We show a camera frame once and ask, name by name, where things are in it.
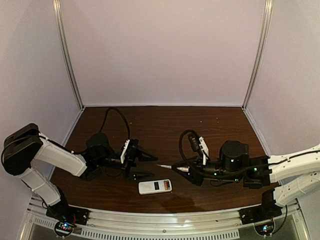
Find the clear handle screwdriver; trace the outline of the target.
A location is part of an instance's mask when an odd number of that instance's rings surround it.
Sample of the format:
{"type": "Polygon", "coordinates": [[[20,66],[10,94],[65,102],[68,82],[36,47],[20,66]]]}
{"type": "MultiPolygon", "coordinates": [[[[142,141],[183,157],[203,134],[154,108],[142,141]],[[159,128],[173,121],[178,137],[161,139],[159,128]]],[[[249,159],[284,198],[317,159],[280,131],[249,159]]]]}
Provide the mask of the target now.
{"type": "MultiPolygon", "coordinates": [[[[164,165],[164,164],[157,164],[157,166],[161,167],[161,168],[165,168],[165,169],[172,169],[171,165],[164,165]]],[[[189,167],[176,167],[177,170],[181,171],[181,172],[189,172],[189,167]]]]}

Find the red white remote control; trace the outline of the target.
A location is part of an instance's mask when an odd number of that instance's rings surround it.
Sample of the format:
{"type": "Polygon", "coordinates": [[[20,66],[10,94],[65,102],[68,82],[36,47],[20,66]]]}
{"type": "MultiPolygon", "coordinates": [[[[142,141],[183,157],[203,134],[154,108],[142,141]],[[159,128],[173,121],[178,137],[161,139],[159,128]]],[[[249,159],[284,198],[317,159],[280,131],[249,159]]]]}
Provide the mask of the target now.
{"type": "Polygon", "coordinates": [[[153,180],[153,181],[142,181],[138,184],[138,192],[140,195],[151,195],[167,193],[173,190],[171,183],[171,190],[164,190],[164,181],[170,181],[169,179],[153,180]]]}

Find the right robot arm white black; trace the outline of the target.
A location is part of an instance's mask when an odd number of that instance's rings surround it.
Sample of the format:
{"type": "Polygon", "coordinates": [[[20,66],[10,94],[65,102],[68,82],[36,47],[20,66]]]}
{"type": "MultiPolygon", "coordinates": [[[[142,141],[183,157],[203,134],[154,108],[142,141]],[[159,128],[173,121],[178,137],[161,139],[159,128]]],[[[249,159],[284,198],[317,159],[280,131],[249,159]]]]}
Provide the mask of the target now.
{"type": "Polygon", "coordinates": [[[260,189],[283,179],[294,179],[262,195],[262,204],[284,207],[320,185],[320,146],[283,155],[249,156],[249,146],[236,140],[226,141],[219,150],[219,158],[210,161],[203,156],[186,158],[171,169],[190,183],[201,186],[204,180],[217,186],[243,183],[248,189],[260,189]]]}

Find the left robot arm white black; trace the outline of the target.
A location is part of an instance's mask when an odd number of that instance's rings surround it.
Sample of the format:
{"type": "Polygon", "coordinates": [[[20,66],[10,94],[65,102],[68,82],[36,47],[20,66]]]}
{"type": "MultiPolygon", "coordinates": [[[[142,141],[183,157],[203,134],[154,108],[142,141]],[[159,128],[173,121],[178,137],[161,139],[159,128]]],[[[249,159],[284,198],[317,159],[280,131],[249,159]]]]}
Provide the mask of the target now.
{"type": "Polygon", "coordinates": [[[158,157],[143,149],[137,139],[127,139],[117,153],[103,132],[92,135],[84,151],[75,152],[42,134],[36,124],[27,124],[4,140],[1,163],[8,174],[19,178],[51,207],[62,204],[63,194],[36,169],[35,160],[84,180],[93,179],[101,168],[112,168],[135,181],[151,176],[151,172],[137,168],[135,161],[153,162],[158,157]]]}

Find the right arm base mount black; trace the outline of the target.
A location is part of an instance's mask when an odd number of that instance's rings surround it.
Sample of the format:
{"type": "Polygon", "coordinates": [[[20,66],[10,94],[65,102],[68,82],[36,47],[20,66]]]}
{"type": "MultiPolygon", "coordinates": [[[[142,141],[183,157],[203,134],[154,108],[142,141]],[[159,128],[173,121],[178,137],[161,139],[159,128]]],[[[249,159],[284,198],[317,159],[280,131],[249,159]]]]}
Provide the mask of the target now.
{"type": "Polygon", "coordinates": [[[243,225],[265,221],[282,215],[282,207],[276,205],[275,189],[269,189],[262,194],[261,204],[241,208],[239,216],[243,225]]]}

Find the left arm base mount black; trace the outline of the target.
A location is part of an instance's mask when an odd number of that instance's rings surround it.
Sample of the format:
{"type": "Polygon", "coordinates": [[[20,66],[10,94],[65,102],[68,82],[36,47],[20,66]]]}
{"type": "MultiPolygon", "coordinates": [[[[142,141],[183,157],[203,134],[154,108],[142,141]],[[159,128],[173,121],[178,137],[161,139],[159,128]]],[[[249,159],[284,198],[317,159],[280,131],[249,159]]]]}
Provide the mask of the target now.
{"type": "Polygon", "coordinates": [[[59,187],[57,189],[60,194],[60,201],[53,206],[48,205],[46,215],[59,221],[85,226],[90,211],[85,208],[70,206],[63,191],[59,187]]]}

